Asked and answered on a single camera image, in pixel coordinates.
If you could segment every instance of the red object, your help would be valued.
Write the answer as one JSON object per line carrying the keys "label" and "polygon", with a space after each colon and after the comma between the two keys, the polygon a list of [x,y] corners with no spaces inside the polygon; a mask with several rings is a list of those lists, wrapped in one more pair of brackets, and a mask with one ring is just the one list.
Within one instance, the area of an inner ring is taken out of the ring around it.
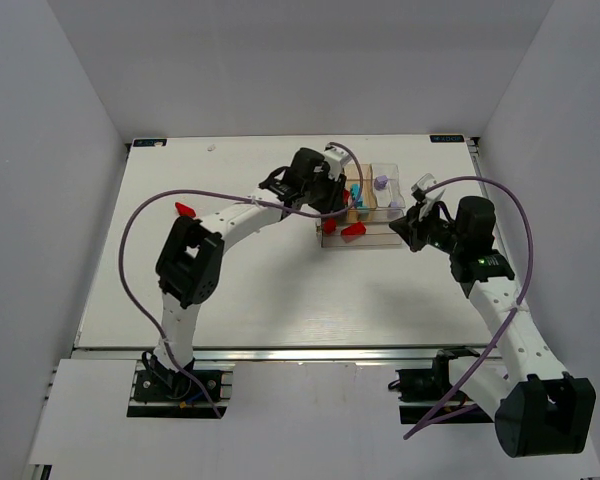
{"label": "red object", "polygon": [[184,203],[176,202],[176,210],[178,210],[178,215],[182,217],[196,217],[196,211]]}
{"label": "red object", "polygon": [[364,235],[367,233],[367,227],[362,222],[354,223],[340,232],[340,235]]}
{"label": "red object", "polygon": [[336,231],[336,219],[329,218],[326,222],[322,224],[322,233],[325,235],[331,235]]}

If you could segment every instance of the black label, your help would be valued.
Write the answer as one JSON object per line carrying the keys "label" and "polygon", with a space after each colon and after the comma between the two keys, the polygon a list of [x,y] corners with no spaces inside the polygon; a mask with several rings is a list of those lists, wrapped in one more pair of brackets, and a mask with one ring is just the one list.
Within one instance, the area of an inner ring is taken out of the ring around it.
{"label": "black label", "polygon": [[164,147],[166,145],[166,138],[136,138],[133,141],[134,147]]}
{"label": "black label", "polygon": [[462,135],[429,135],[431,143],[464,143]]}

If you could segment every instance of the cable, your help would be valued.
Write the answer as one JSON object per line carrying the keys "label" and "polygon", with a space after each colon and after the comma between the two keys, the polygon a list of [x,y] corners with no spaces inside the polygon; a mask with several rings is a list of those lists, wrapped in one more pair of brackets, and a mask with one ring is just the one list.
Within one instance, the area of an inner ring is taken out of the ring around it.
{"label": "cable", "polygon": [[[271,208],[277,208],[278,210],[282,210],[282,211],[290,213],[290,214],[300,215],[302,217],[308,217],[308,218],[339,217],[340,215],[349,211],[353,207],[353,205],[355,205],[356,202],[362,196],[362,182],[364,180],[364,175],[362,174],[362,167],[360,166],[358,157],[356,157],[356,155],[348,147],[346,147],[345,145],[342,145],[341,143],[336,143],[336,142],[330,142],[327,145],[327,147],[330,145],[344,150],[347,153],[347,155],[349,155],[351,157],[351,160],[353,160],[353,163],[355,163],[356,168],[358,170],[358,175],[360,175],[360,190],[358,192],[358,195],[355,198],[355,201],[351,205],[346,205],[345,208],[338,210],[337,212],[326,213],[326,214],[315,214],[315,213],[312,214],[312,213],[301,212],[300,210],[295,210],[293,208],[285,207],[284,205],[278,205],[276,203],[266,202],[264,200],[262,200],[262,201],[258,200],[258,205],[262,205],[265,207],[271,207]],[[131,214],[131,216],[129,217],[129,220],[127,220],[127,224],[125,225],[124,230],[122,231],[122,238],[120,239],[120,246],[118,248],[118,274],[120,276],[120,283],[122,284],[122,288],[125,291],[125,293],[127,294],[127,297],[129,297],[129,300],[131,300],[131,303],[133,303],[138,308],[138,310],[140,310],[140,312],[145,317],[147,317],[149,319],[149,321],[151,321],[151,323],[156,328],[156,330],[158,330],[158,333],[160,334],[160,338],[162,338],[162,340],[164,341],[164,348],[165,348],[165,351],[167,352],[167,356],[169,357],[169,360],[171,360],[171,363],[173,364],[173,366],[176,367],[178,372],[180,372],[182,375],[187,377],[189,380],[191,380],[193,383],[195,383],[198,386],[198,388],[200,389],[202,394],[205,396],[205,398],[211,405],[211,408],[213,408],[213,411],[216,414],[216,416],[218,418],[222,418],[222,414],[218,410],[218,407],[216,407],[216,404],[213,403],[213,400],[211,399],[209,392],[207,391],[205,386],[202,384],[202,382],[200,382],[200,380],[198,380],[194,375],[187,372],[184,368],[182,368],[182,366],[176,361],[176,358],[173,355],[173,350],[171,349],[171,345],[169,345],[166,332],[162,328],[162,325],[160,325],[160,322],[158,322],[158,320],[156,320],[156,318],[151,314],[151,312],[149,312],[149,310],[147,310],[144,307],[144,305],[142,305],[142,303],[140,303],[140,300],[138,300],[138,298],[135,296],[135,294],[131,291],[131,288],[129,288],[129,283],[127,282],[127,277],[126,277],[125,270],[124,270],[124,251],[125,251],[125,248],[127,245],[127,240],[129,239],[129,232],[131,231],[133,222],[135,222],[136,218],[138,218],[138,215],[140,215],[140,213],[145,208],[147,208],[149,205],[151,205],[156,200],[160,200],[161,198],[169,197],[172,195],[183,195],[183,194],[202,195],[205,197],[222,198],[225,200],[233,200],[235,202],[240,202],[240,203],[252,203],[252,201],[253,201],[253,199],[248,198],[248,197],[239,197],[236,195],[227,195],[224,193],[215,193],[215,192],[208,192],[205,190],[190,190],[190,189],[168,190],[166,192],[158,193],[152,197],[149,197],[144,202],[142,202],[138,206],[138,208],[136,208],[135,211]]]}
{"label": "cable", "polygon": [[[509,188],[507,188],[505,185],[503,185],[500,182],[497,182],[495,180],[490,180],[488,178],[475,177],[475,176],[464,176],[464,177],[451,178],[449,180],[445,180],[443,182],[440,182],[440,183],[428,188],[427,190],[424,191],[424,193],[427,194],[429,192],[432,192],[433,190],[444,187],[446,185],[450,185],[450,184],[456,183],[456,182],[463,182],[463,181],[467,181],[467,180],[487,183],[489,185],[493,185],[493,186],[499,188],[500,190],[505,192],[509,196],[509,198],[511,198],[511,200],[513,200],[513,203],[515,203],[516,207],[518,208],[518,211],[520,212],[520,216],[522,217],[522,223],[524,224],[524,229],[527,234],[527,248],[529,251],[529,258],[527,260],[527,272],[524,277],[524,281],[522,283],[522,288],[520,289],[520,294],[516,297],[516,301],[515,301],[516,305],[520,306],[520,304],[524,300],[524,297],[527,294],[527,290],[529,290],[529,284],[531,283],[531,275],[533,273],[533,236],[531,234],[531,225],[529,224],[529,218],[527,217],[527,214],[524,211],[524,208],[522,207],[520,200],[518,200],[518,197],[516,197],[515,194],[511,190],[509,190]],[[467,380],[471,377],[471,375],[473,375],[475,373],[475,371],[480,367],[480,365],[482,365],[484,363],[484,361],[487,359],[487,357],[492,352],[492,350],[494,348],[496,348],[498,341],[500,340],[500,338],[502,338],[502,335],[504,335],[504,332],[506,331],[506,329],[509,327],[509,325],[513,321],[513,318],[515,317],[517,312],[518,312],[518,308],[514,307],[511,309],[511,311],[509,312],[507,317],[502,322],[502,325],[500,325],[500,328],[498,328],[495,335],[493,336],[493,338],[491,339],[489,344],[485,347],[484,351],[478,357],[478,359],[460,377],[460,379],[456,382],[456,384],[453,385],[451,387],[451,389],[446,394],[444,394],[444,396],[433,407],[431,407],[431,409],[420,420],[418,420],[418,422],[411,428],[411,430],[409,430],[402,437],[404,440],[408,440],[413,435],[415,435],[417,432],[419,432],[420,430],[422,430],[425,427],[428,427],[429,425],[434,425],[434,424],[436,424],[440,421],[443,421],[447,418],[452,418],[457,415],[462,415],[463,413],[466,413],[467,411],[469,411],[469,409],[474,408],[473,405],[469,406],[469,407],[463,407],[459,410],[455,410],[446,415],[442,415],[440,417],[436,417],[436,418],[432,419],[432,417],[441,408],[443,408],[445,406],[445,404],[449,401],[449,399],[451,399],[451,397],[453,397],[460,390],[460,388],[462,388],[462,386],[467,382]]]}

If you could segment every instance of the white panel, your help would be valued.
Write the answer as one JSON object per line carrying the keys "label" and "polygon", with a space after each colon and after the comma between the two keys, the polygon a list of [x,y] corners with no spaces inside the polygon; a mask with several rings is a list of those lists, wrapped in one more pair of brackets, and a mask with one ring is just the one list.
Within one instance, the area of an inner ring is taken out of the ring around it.
{"label": "white panel", "polygon": [[482,133],[551,0],[51,0],[140,135]]}
{"label": "white panel", "polygon": [[394,369],[239,364],[222,420],[126,418],[135,362],[60,364],[31,463],[52,480],[577,480],[581,455],[511,459],[493,424],[443,425],[402,440]]}
{"label": "white panel", "polygon": [[124,147],[44,0],[0,0],[0,479],[75,335]]}
{"label": "white panel", "polygon": [[[600,1],[554,4],[483,146],[486,173],[517,192],[531,217],[534,319],[558,358],[598,393],[592,435],[600,455]],[[515,212],[506,220],[521,265],[523,230]]]}
{"label": "white panel", "polygon": [[[330,140],[350,146],[362,162],[396,162],[405,196],[426,172],[438,179],[473,173],[465,144],[432,144],[428,136],[169,139],[166,147],[133,148],[79,346],[157,342],[117,272],[122,229],[142,201],[174,188],[248,195],[300,147],[322,150]],[[476,194],[478,184],[467,182],[449,187],[445,199],[455,214],[460,197]],[[176,219],[176,200],[201,216],[228,204],[205,197],[164,199],[139,217],[126,270],[131,288],[158,316],[162,301],[154,269]],[[314,220],[293,216],[225,255],[218,289],[200,311],[194,346],[484,344],[489,338],[453,280],[448,256],[433,248],[413,254],[405,246],[321,249]]]}

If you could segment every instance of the orange object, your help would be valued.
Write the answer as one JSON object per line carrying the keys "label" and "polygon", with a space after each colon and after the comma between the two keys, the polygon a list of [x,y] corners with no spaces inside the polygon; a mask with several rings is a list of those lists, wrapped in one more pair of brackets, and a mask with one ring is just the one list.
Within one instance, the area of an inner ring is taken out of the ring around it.
{"label": "orange object", "polygon": [[196,217],[196,211],[184,203],[176,202],[176,210],[181,217]]}
{"label": "orange object", "polygon": [[322,224],[322,233],[325,235],[331,235],[336,231],[336,219],[329,218],[326,222]]}
{"label": "orange object", "polygon": [[340,235],[364,235],[365,233],[367,233],[367,227],[365,227],[362,222],[357,222],[342,230]]}

